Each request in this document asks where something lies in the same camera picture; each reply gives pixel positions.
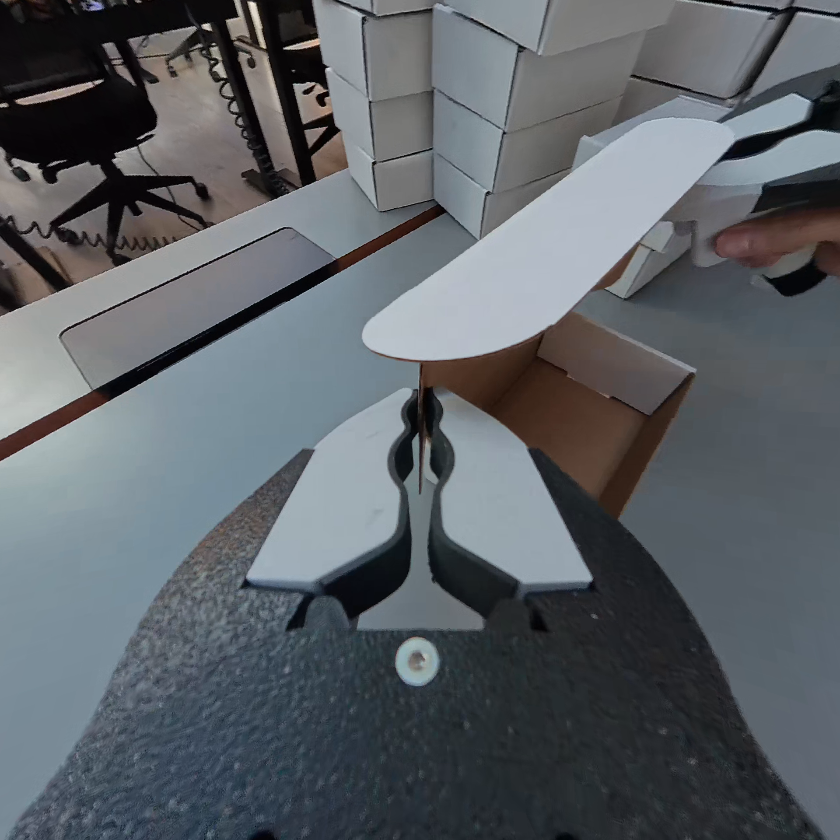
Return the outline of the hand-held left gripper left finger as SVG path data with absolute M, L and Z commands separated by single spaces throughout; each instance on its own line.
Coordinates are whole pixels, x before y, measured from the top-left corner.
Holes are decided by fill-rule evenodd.
M 411 566 L 417 394 L 403 388 L 312 451 L 246 574 L 252 587 L 337 600 L 348 618 L 383 602 Z

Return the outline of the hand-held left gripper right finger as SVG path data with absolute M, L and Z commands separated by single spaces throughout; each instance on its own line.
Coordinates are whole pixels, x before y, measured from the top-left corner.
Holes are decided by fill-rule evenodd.
M 427 540 L 434 581 L 488 619 L 504 601 L 588 589 L 593 575 L 530 449 L 495 417 L 427 391 L 437 478 Z

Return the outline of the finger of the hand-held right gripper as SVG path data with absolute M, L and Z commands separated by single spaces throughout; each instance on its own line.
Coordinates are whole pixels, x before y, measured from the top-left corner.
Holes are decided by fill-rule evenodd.
M 704 175 L 704 186 L 760 190 L 779 180 L 839 163 L 839 134 L 814 130 L 782 140 L 742 159 L 721 161 Z
M 733 143 L 721 162 L 736 161 L 761 154 L 777 143 L 802 131 L 812 118 L 815 102 L 798 93 L 789 93 L 739 115 L 721 120 L 732 131 Z

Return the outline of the white cardboard box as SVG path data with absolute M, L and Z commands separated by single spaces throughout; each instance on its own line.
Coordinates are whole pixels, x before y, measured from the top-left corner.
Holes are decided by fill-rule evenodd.
M 422 366 L 619 518 L 695 370 L 575 313 L 733 143 L 724 124 L 638 124 L 368 321 L 364 345 Z

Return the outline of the person's right hand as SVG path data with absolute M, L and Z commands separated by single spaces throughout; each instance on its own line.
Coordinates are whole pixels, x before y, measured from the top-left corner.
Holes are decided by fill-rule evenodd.
M 719 257 L 751 268 L 774 266 L 780 259 L 813 247 L 817 268 L 839 277 L 839 209 L 800 209 L 745 220 L 722 230 L 715 240 Z

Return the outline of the stack of white closed cartons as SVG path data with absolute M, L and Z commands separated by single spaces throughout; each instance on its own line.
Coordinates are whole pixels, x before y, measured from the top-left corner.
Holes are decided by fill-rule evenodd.
M 720 122 L 798 93 L 815 102 L 800 133 L 838 133 L 838 65 L 788 79 L 734 110 L 678 97 L 621 120 L 637 81 L 737 103 L 801 24 L 838 36 L 838 6 L 825 16 L 782 3 L 313 5 L 356 184 L 379 211 L 432 199 L 474 239 L 639 121 Z M 687 249 L 675 205 L 640 241 L 612 292 L 629 297 Z

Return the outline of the black office chair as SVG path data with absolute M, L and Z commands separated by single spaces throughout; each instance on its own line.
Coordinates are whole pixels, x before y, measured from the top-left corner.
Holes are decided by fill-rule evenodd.
M 120 75 L 101 47 L 30 54 L 2 48 L 1 146 L 6 162 L 37 166 L 50 184 L 57 183 L 60 172 L 80 165 L 97 166 L 103 173 L 103 181 L 56 216 L 42 238 L 104 247 L 112 263 L 120 265 L 128 261 L 118 254 L 120 249 L 159 247 L 156 240 L 150 245 L 119 242 L 124 214 L 141 216 L 140 204 L 206 228 L 201 214 L 157 193 L 189 185 L 207 202 L 205 184 L 190 175 L 129 175 L 117 166 L 118 154 L 138 150 L 153 138 L 157 126 L 144 84 Z
M 174 67 L 175 60 L 178 58 L 184 58 L 186 63 L 189 66 L 192 66 L 194 63 L 193 53 L 197 53 L 209 62 L 208 66 L 211 71 L 210 76 L 212 80 L 219 82 L 221 81 L 222 76 L 219 72 L 217 72 L 217 69 L 223 65 L 224 59 L 218 58 L 218 62 L 214 63 L 216 60 L 213 52 L 214 49 L 219 51 L 219 48 L 217 47 L 217 38 L 214 34 L 212 26 L 204 24 L 195 26 L 192 33 L 170 54 L 164 57 L 165 68 L 171 78 L 177 78 L 178 73 Z

